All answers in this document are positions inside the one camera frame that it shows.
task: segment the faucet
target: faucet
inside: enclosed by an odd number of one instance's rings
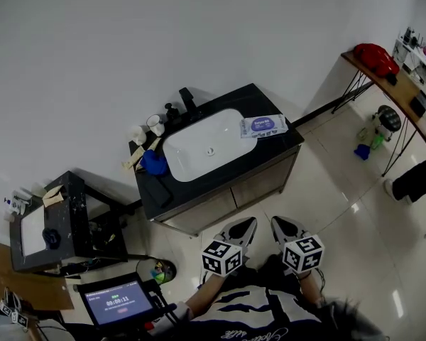
[[[183,103],[185,104],[186,111],[190,115],[190,121],[200,118],[201,112],[196,107],[196,104],[192,99],[194,98],[188,88],[183,87],[180,91],[180,96],[182,97]]]

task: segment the cabinet door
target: cabinet door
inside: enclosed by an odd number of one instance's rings
[[[232,187],[235,202],[238,208],[248,203],[263,198],[270,192],[284,186],[296,155],[290,156],[264,169],[252,177]]]
[[[190,234],[197,234],[201,229],[234,210],[236,210],[234,196],[230,188],[227,188],[209,200],[164,221],[163,224]]]

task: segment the display screen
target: display screen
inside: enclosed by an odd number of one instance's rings
[[[123,320],[153,307],[137,281],[85,294],[98,325]]]

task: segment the red bag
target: red bag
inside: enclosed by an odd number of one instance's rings
[[[372,43],[358,44],[354,49],[354,55],[379,77],[387,77],[388,74],[397,75],[399,73],[399,66],[393,57],[379,45]]]

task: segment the wooden table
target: wooden table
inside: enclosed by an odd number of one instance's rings
[[[371,85],[377,85],[378,88],[380,88],[383,93],[391,100],[393,101],[396,106],[399,108],[399,110],[405,115],[403,125],[400,129],[398,142],[396,143],[395,149],[391,155],[390,161],[388,162],[387,168],[383,172],[382,176],[385,176],[385,174],[393,167],[394,163],[398,160],[399,157],[402,156],[404,153],[404,150],[407,148],[408,144],[412,141],[413,137],[415,136],[415,133],[418,132],[422,139],[426,143],[426,112],[422,117],[417,116],[416,113],[412,110],[410,107],[410,102],[420,93],[420,89],[418,86],[409,78],[408,74],[405,73],[405,71],[401,70],[397,75],[396,79],[398,82],[396,85],[392,85],[389,81],[387,81],[386,78],[380,78],[377,77],[373,72],[371,72],[367,67],[363,65],[357,58],[355,58],[354,53],[352,51],[345,52],[341,54],[341,57],[345,59],[347,62],[349,62],[351,65],[353,65],[357,72],[350,82],[349,86],[347,87],[346,91],[342,95],[342,99],[339,100],[339,103],[336,105],[336,107],[333,109],[332,113],[334,113],[336,110],[338,110],[340,107],[344,106],[351,100],[355,100],[360,94],[365,92]],[[355,81],[356,76],[359,74],[359,78],[357,81]],[[371,84],[364,85],[364,81],[366,78],[370,79]],[[407,133],[407,126],[408,121],[410,121],[415,128],[412,136],[409,138],[407,143],[405,143],[405,134]],[[392,162],[393,156],[395,154],[396,148],[398,146],[399,140],[403,134],[404,139],[402,143],[402,150],[398,154],[398,156],[395,158],[395,160]]]

